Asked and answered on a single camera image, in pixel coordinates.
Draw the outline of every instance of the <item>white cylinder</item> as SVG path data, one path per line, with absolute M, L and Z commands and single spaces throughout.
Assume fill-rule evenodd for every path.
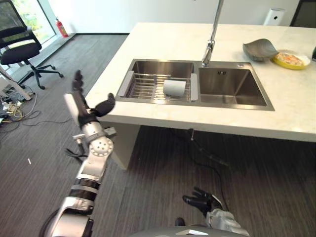
M 163 92 L 170 96 L 183 96 L 185 88 L 185 81 L 165 80 L 163 83 Z
M 279 26 L 285 10 L 282 8 L 270 8 L 263 25 L 265 26 Z

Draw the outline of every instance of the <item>faucet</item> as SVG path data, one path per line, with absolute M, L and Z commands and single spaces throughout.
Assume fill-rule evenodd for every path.
M 215 19 L 214 19 L 213 28 L 212 28 L 211 38 L 207 42 L 207 47 L 206 47 L 206 50 L 205 50 L 205 53 L 204 53 L 204 56 L 203 56 L 203 59 L 202 59 L 202 66 L 203 67 L 207 67 L 208 66 L 209 60 L 211 59 L 211 56 L 212 56 L 212 52 L 213 52 L 214 45 L 215 45 L 215 40 L 214 39 L 215 39 L 215 35 L 216 35 L 219 15 L 221 14 L 223 2 L 224 2 L 224 0 L 219 0 L 218 1 L 218 6 L 217 6 L 217 10 L 216 10 L 216 15 L 215 15 Z

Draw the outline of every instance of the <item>floor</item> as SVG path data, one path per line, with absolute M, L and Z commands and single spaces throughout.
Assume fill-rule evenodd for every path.
M 74 72 L 81 69 L 86 94 L 125 38 L 75 36 L 46 62 L 55 65 L 63 79 L 45 75 L 41 81 L 46 90 L 28 81 L 38 95 L 35 110 L 41 114 L 0 127 L 0 236 L 37 236 L 44 219 L 69 193 L 79 169 L 64 154 L 66 147 L 76 151 L 71 136 L 80 131 L 72 121 L 23 124 L 69 119 L 62 96 L 70 90 Z M 23 111 L 27 113 L 34 101 Z M 222 199 L 220 185 L 211 169 L 192 159 L 218 169 L 229 209 L 251 236 L 315 236 L 315 143 L 206 132 L 196 132 L 195 138 L 230 166 L 211 163 L 189 147 L 183 130 L 141 127 L 129 169 L 108 162 L 92 214 L 93 236 L 125 237 L 172 226 L 178 216 L 187 224 L 203 224 L 202 214 L 185 204 L 182 195 L 199 186 Z

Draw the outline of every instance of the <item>black office chair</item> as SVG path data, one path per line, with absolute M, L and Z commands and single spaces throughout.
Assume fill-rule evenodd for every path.
M 34 40 L 35 42 L 9 49 L 7 47 L 10 44 L 24 40 Z M 23 61 L 25 64 L 31 66 L 32 70 L 18 81 L 19 85 L 30 77 L 35 76 L 39 88 L 44 90 L 45 86 L 40 85 L 39 81 L 41 73 L 58 73 L 61 78 L 64 76 L 58 71 L 44 70 L 47 67 L 51 67 L 54 70 L 55 67 L 52 65 L 36 68 L 29 62 L 28 59 L 40 53 L 41 44 L 33 34 L 32 29 L 24 24 L 10 0 L 0 0 L 0 49 L 1 48 L 7 49 L 2 56 L 0 56 L 1 64 L 9 65 Z

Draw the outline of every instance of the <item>white wall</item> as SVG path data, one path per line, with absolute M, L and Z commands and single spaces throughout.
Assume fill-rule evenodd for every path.
M 129 33 L 137 22 L 213 23 L 217 0 L 48 0 L 68 33 Z M 299 0 L 225 0 L 224 24 L 262 25 L 270 7 L 289 26 Z

